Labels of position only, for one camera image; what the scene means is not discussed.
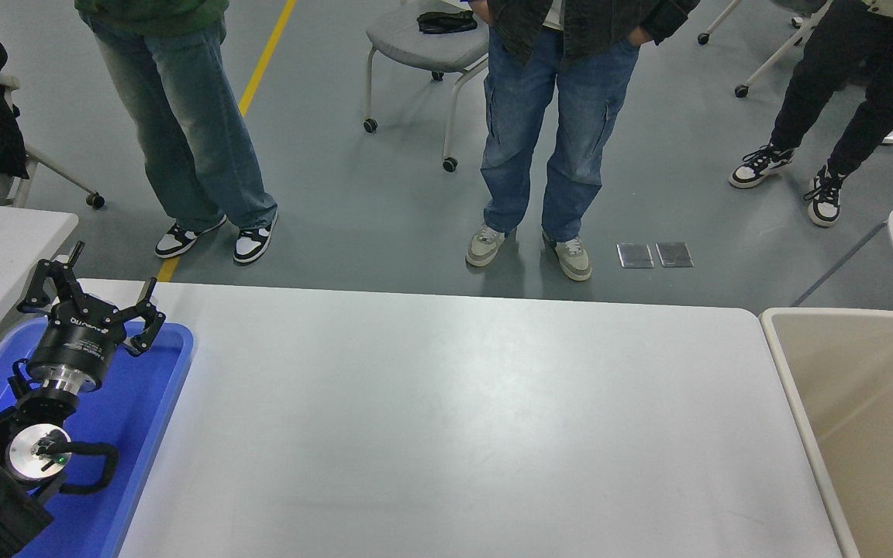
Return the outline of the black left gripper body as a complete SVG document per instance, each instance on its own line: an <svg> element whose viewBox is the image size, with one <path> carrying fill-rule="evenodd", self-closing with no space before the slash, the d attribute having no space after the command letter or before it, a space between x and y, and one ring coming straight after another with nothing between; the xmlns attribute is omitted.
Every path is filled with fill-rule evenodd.
<svg viewBox="0 0 893 558"><path fill-rule="evenodd" d="M28 359L27 374L46 382L53 372L77 371L91 382L103 382L117 346L126 339L117 308L91 311L88 315L56 307L47 314L47 326Z"/></svg>

